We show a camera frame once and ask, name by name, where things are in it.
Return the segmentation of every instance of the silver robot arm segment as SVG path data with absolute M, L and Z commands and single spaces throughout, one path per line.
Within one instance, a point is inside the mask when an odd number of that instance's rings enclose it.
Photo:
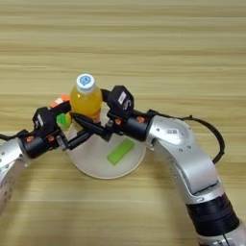
M 19 138 L 0 145 L 0 214 L 12 197 L 18 177 L 30 163 Z
M 183 121 L 155 116 L 147 146 L 169 166 L 187 206 L 200 245 L 246 246 L 246 229 L 236 217 L 216 168 Z

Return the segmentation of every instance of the orange juice bottle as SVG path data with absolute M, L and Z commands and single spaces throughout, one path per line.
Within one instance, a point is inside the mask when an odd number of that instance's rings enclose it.
M 103 97 L 95 79 L 89 74 L 81 74 L 70 94 L 70 104 L 73 112 L 83 114 L 93 119 L 95 123 L 100 122 L 100 112 Z

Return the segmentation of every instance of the green sponge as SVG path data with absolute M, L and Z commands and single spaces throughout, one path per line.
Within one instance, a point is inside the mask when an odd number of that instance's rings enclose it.
M 126 139 L 107 156 L 107 159 L 112 165 L 117 165 L 134 147 L 135 144 Z

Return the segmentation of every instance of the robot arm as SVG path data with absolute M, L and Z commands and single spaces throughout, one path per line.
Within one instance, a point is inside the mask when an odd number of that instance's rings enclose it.
M 245 246 L 246 229 L 236 217 L 214 164 L 196 143 L 191 128 L 179 119 L 155 116 L 146 144 L 168 164 L 199 244 Z
M 70 113 L 83 130 L 68 141 L 56 123 L 57 115 L 71 111 L 66 102 L 51 110 L 38 109 L 33 118 L 33 132 L 7 137 L 7 142 L 0 146 L 0 212 L 31 159 L 58 147 L 72 150 L 93 134 L 106 141 L 112 134 L 127 135 L 146 142 L 168 164 L 201 246 L 246 246 L 246 229 L 234 213 L 212 160 L 196 143 L 191 128 L 182 120 L 164 114 L 135 111 L 134 97 L 123 86 L 102 92 L 110 107 L 105 127 L 84 115 Z M 123 102 L 119 100 L 122 93 Z
M 0 145 L 0 214 L 12 197 L 16 180 L 30 164 L 31 160 L 19 138 Z

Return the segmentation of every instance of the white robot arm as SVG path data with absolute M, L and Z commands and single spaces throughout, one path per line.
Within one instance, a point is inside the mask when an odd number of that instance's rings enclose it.
M 167 163 L 200 245 L 246 246 L 246 229 L 233 210 L 212 160 L 183 121 L 155 116 L 146 144 Z

